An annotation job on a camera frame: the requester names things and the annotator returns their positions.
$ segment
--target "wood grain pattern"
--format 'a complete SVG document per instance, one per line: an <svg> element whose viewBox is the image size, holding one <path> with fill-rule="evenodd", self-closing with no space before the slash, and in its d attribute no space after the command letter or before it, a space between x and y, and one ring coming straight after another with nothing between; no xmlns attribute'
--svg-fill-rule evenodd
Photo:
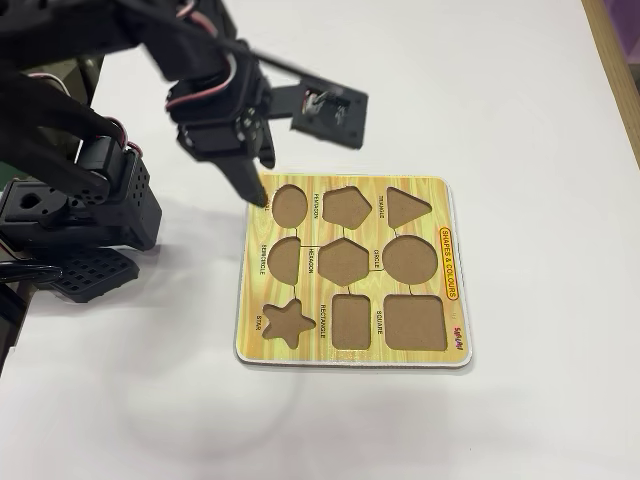
<svg viewBox="0 0 640 480"><path fill-rule="evenodd" d="M582 0L593 39L640 166L640 96L602 0Z"/></svg>
<svg viewBox="0 0 640 480"><path fill-rule="evenodd" d="M241 359L255 363L370 366L460 366L468 362L470 348L462 278L459 276L459 298L447 298L442 265L440 229L447 227L455 235L449 190L444 181L434 177L265 174L262 182L271 200L278 189L296 185L306 194L309 208L304 221L294 229L280 227L273 218L270 206L264 209L249 207L236 334L236 349ZM356 230L344 229L322 218L323 195L346 186L357 187L373 207ZM388 187L429 202L433 210L394 231L387 223ZM408 285L399 283L383 270L382 251L396 234L423 238L438 254L438 270L435 275L425 283L413 285L411 291ZM294 292L293 286L279 282L271 275L264 266L263 259L276 242L296 235L301 240L302 248L298 283ZM365 278L344 287L320 276L317 265L319 247L341 238L347 238L368 250L372 270ZM455 236L452 240L457 260ZM313 273L309 271L310 259ZM372 317L369 349L339 350L333 346L332 299L339 294L365 295L369 298ZM447 348L444 351L403 351L387 346L384 340L384 299L392 294L437 295L442 299L447 336ZM303 332L298 347L292 349L284 340L265 340L262 334L268 325L268 319L263 314L264 305L283 307L294 295L302 302L302 315L313 319L317 326ZM378 325L378 312L382 313L382 325Z"/></svg>

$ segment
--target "wooden edge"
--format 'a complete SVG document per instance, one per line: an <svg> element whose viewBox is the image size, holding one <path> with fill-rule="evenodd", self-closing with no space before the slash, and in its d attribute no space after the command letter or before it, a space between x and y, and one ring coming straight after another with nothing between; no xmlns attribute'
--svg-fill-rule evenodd
<svg viewBox="0 0 640 480"><path fill-rule="evenodd" d="M640 167L640 95L603 0L582 0L591 33Z"/></svg>

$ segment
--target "mounting hole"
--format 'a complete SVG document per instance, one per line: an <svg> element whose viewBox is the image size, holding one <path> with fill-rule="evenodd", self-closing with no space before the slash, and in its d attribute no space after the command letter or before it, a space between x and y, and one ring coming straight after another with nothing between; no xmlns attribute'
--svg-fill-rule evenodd
<svg viewBox="0 0 640 480"><path fill-rule="evenodd" d="M24 197L22 197L22 200L20 200L20 207L24 208L25 210L28 210L30 208L35 207L39 203L40 203L40 197L34 193L29 193Z"/></svg>

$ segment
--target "orange label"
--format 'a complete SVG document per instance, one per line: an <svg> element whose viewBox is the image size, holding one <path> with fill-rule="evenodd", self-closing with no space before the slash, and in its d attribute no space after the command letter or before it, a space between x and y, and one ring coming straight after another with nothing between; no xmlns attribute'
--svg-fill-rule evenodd
<svg viewBox="0 0 640 480"><path fill-rule="evenodd" d="M447 227L440 229L440 248L442 248L442 270L444 271L444 284L449 300L458 299L458 279L456 278L456 262L453 259L453 243L451 230Z"/></svg>

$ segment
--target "triangle cutout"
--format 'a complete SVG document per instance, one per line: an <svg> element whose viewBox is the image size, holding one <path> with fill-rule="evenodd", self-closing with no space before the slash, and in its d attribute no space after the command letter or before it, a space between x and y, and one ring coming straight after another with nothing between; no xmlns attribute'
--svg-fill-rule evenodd
<svg viewBox="0 0 640 480"><path fill-rule="evenodd" d="M398 228L416 218L430 213L432 208L424 200L420 200L397 188L387 188L388 222L391 228Z"/></svg>

